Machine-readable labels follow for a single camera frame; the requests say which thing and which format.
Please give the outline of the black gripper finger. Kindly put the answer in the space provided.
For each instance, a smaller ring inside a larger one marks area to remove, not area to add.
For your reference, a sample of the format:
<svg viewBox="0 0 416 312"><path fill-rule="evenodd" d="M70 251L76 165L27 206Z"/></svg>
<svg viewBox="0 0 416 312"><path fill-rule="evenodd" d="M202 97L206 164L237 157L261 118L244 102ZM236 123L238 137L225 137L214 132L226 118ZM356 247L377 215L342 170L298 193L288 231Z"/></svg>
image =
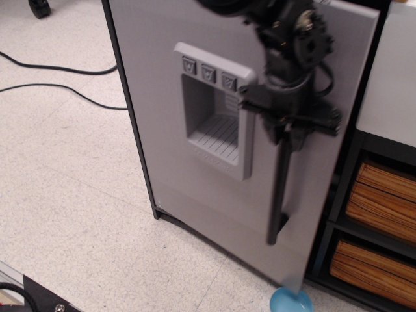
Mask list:
<svg viewBox="0 0 416 312"><path fill-rule="evenodd" d="M269 140L277 146L284 136L286 121L282 117L274 116L265 110L261 112L261 117Z"/></svg>
<svg viewBox="0 0 416 312"><path fill-rule="evenodd" d="M303 148L306 138L313 132L313 128L306 123L294 122L289 128L289 150L291 153Z"/></svg>

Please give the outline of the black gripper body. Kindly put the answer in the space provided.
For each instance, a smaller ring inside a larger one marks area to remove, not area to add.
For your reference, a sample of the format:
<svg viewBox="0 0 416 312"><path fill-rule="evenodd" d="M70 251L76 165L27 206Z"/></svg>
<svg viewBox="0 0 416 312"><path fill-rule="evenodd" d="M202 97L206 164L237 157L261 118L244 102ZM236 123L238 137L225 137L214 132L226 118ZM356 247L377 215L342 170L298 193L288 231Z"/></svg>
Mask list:
<svg viewBox="0 0 416 312"><path fill-rule="evenodd" d="M300 122L310 125L313 131L335 137L341 127L341 112L315 95L311 77L287 88L270 83L249 84L239 88L239 95L242 108L280 116L286 121L286 128Z"/></svg>

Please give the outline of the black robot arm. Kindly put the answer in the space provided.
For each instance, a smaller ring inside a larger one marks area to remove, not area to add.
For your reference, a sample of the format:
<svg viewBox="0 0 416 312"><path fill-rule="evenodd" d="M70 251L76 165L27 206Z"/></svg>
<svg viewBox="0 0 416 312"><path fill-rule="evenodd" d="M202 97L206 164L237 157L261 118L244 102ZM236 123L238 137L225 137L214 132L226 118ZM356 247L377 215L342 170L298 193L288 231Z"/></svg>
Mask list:
<svg viewBox="0 0 416 312"><path fill-rule="evenodd" d="M241 86L244 109L259 111L271 141L289 151L302 149L318 131L336 136L341 113L323 98L334 75L324 59L334 38L313 1L200 1L226 17L242 16L253 25L265 52L264 83Z"/></svg>

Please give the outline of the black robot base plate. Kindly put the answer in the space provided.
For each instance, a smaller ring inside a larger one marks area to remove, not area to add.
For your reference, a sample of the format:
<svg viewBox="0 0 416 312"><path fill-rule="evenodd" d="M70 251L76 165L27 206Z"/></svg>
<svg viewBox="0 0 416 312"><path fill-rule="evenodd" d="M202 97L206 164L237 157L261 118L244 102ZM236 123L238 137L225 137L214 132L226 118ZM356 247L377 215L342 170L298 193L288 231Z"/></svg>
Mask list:
<svg viewBox="0 0 416 312"><path fill-rule="evenodd" d="M39 311L64 311L64 312L80 312L80 309L61 298L55 293L46 289L28 276L23 276L24 289L34 299Z"/></svg>

